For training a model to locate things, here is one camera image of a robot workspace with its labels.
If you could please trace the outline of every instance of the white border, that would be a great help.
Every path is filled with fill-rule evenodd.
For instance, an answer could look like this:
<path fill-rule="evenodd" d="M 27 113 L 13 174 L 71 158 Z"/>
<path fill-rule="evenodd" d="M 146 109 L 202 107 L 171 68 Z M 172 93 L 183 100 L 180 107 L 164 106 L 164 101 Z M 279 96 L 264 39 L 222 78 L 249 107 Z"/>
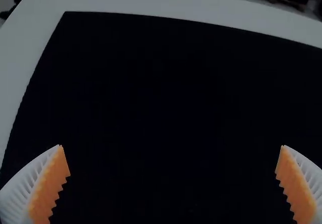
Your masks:
<path fill-rule="evenodd" d="M 23 0 L 0 29 L 0 163 L 29 79 L 65 11 L 186 19 L 322 48 L 321 22 L 244 0 Z"/>

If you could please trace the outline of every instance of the white table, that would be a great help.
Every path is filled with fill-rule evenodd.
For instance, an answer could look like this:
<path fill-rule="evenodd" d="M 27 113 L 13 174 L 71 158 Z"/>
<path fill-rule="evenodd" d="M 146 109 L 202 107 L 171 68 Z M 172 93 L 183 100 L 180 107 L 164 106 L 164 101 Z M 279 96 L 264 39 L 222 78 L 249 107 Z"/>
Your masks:
<path fill-rule="evenodd" d="M 260 32 L 322 48 L 321 22 L 243 0 L 23 0 L 0 29 L 1 164 L 30 77 L 65 11 L 186 19 Z"/>

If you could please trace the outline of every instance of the black surface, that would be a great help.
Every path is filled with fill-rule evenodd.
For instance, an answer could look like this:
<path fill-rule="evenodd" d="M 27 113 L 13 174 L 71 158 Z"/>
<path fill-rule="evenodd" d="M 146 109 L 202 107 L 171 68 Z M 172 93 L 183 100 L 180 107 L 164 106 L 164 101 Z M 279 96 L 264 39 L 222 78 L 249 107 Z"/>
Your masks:
<path fill-rule="evenodd" d="M 274 169 L 322 164 L 321 50 L 148 16 L 65 13 L 20 105 L 0 185 L 62 144 L 51 223 L 292 223 Z"/>

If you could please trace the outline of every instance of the black mat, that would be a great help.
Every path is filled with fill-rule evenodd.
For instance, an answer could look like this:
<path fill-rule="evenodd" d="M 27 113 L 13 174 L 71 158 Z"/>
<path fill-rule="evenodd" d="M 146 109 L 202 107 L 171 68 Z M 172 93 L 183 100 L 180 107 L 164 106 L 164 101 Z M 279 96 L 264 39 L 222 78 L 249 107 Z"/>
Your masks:
<path fill-rule="evenodd" d="M 287 144 L 322 166 L 320 49 L 166 18 L 65 13 L 11 132 L 0 185 L 62 144 L 54 223 L 292 223 Z"/>

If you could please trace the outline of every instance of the black board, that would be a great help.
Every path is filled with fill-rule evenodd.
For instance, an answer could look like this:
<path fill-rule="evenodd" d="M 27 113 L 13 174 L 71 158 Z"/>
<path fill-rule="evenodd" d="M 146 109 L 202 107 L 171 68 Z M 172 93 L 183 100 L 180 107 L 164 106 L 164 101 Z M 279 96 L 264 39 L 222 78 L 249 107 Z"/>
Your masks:
<path fill-rule="evenodd" d="M 322 166 L 321 49 L 205 23 L 66 12 L 20 105 L 3 186 L 56 144 L 54 223 L 293 223 L 280 145 Z"/>

